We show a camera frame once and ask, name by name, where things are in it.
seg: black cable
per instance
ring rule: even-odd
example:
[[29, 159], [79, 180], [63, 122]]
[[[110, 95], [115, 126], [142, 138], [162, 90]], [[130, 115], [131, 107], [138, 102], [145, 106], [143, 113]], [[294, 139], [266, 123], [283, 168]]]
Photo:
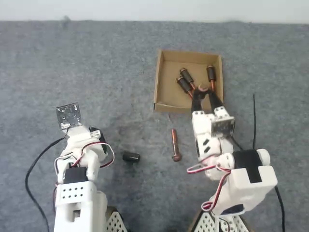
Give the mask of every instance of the black cable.
[[280, 203], [280, 208], [281, 208], [282, 232], [285, 232], [285, 211], [284, 211], [284, 205], [283, 205], [283, 201], [282, 201], [278, 186], [275, 187], [275, 191], [276, 191], [276, 194], [277, 194], [277, 197], [278, 197], [278, 200], [279, 200], [279, 203]]
[[27, 194], [29, 195], [29, 197], [31, 198], [31, 200], [33, 201], [33, 203], [37, 206], [38, 210], [40, 211], [44, 221], [45, 221], [45, 224], [46, 224], [46, 228], [47, 228], [47, 231], [50, 232], [49, 230], [49, 226], [48, 226], [48, 220], [47, 220], [47, 217], [42, 209], [42, 207], [39, 205], [39, 203], [37, 202], [37, 200], [34, 198], [34, 196], [32, 195], [32, 192], [30, 191], [29, 189], [29, 186], [28, 186], [28, 181], [29, 181], [29, 176], [30, 176], [30, 173], [32, 172], [34, 166], [36, 165], [36, 163], [39, 161], [39, 159], [42, 157], [42, 155], [44, 155], [44, 153], [46, 151], [48, 151], [51, 147], [55, 146], [57, 143], [59, 143], [61, 140], [63, 140], [66, 136], [67, 136], [67, 133], [65, 136], [63, 136], [62, 138], [60, 139], [57, 139], [56, 141], [52, 142], [50, 145], [48, 145], [47, 148], [44, 149], [44, 151], [42, 151], [38, 157], [34, 160], [34, 162], [31, 164], [30, 168], [28, 169], [27, 171], [27, 174], [26, 174], [26, 178], [25, 178], [25, 188], [26, 188], [26, 191], [27, 191]]
[[254, 118], [254, 132], [253, 132], [252, 149], [255, 150], [255, 140], [256, 140], [256, 114], [255, 114], [255, 95], [254, 95], [254, 94], [253, 94], [253, 118]]
[[[254, 132], [253, 132], [253, 143], [252, 143], [252, 149], [255, 149], [255, 140], [256, 140], [256, 113], [255, 113], [255, 95], [253, 94], [253, 116], [254, 116]], [[281, 214], [282, 214], [282, 232], [285, 232], [285, 211], [284, 211], [284, 205], [283, 201], [278, 189], [278, 186], [275, 186], [275, 191], [279, 200], [280, 208], [281, 208]]]
[[226, 224], [227, 224], [227, 227], [228, 227], [228, 230], [227, 230], [227, 232], [230, 232], [230, 224], [228, 223], [228, 221], [227, 220], [225, 220], [225, 219], [223, 219], [223, 218], [219, 218], [220, 220], [222, 220], [222, 221], [224, 221]]
[[236, 146], [238, 146], [238, 148], [239, 148], [240, 150], [243, 150], [242, 146], [236, 141], [236, 139], [234, 138], [233, 135], [231, 135], [231, 139], [232, 139], [233, 142], [236, 144]]

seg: white wall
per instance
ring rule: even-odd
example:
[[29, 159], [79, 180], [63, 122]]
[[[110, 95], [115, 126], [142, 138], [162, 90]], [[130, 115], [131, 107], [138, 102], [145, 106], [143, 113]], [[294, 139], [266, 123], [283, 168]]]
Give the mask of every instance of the white wall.
[[0, 20], [309, 23], [308, 0], [0, 0]]

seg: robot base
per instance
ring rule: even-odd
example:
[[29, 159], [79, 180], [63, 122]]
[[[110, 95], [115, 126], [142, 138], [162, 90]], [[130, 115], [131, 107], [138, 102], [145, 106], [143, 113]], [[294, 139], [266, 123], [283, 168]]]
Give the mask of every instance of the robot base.
[[253, 232], [240, 216], [221, 216], [220, 218], [224, 220], [200, 211], [189, 232]]
[[106, 232], [127, 232], [121, 215], [117, 210], [114, 210], [110, 216], [107, 215], [106, 218], [108, 218]]

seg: perforated white panel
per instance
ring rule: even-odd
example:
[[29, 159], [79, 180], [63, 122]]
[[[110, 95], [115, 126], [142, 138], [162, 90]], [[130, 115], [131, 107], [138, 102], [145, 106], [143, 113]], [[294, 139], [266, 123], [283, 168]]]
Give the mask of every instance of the perforated white panel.
[[233, 219], [238, 229], [238, 232], [250, 232], [239, 216], [234, 216]]
[[[228, 224], [220, 220], [221, 230], [223, 232], [250, 232], [239, 216], [234, 216], [233, 220], [226, 220]], [[194, 232], [217, 232], [215, 221], [209, 213], [203, 213], [200, 217]]]
[[118, 212], [113, 212], [110, 218], [107, 220], [106, 232], [127, 232]]
[[215, 223], [209, 213], [203, 213], [194, 232], [215, 232]]
[[91, 181], [58, 185], [56, 206], [60, 204], [92, 201], [93, 193], [97, 190]]

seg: hole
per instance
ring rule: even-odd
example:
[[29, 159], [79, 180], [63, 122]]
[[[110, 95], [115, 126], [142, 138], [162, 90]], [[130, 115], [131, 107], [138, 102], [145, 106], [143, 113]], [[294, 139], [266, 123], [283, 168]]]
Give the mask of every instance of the hole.
[[203, 142], [203, 145], [205, 146], [209, 142], [209, 139], [206, 139], [205, 142]]
[[207, 153], [210, 149], [211, 149], [211, 148], [208, 146], [208, 147], [205, 149], [204, 153]]

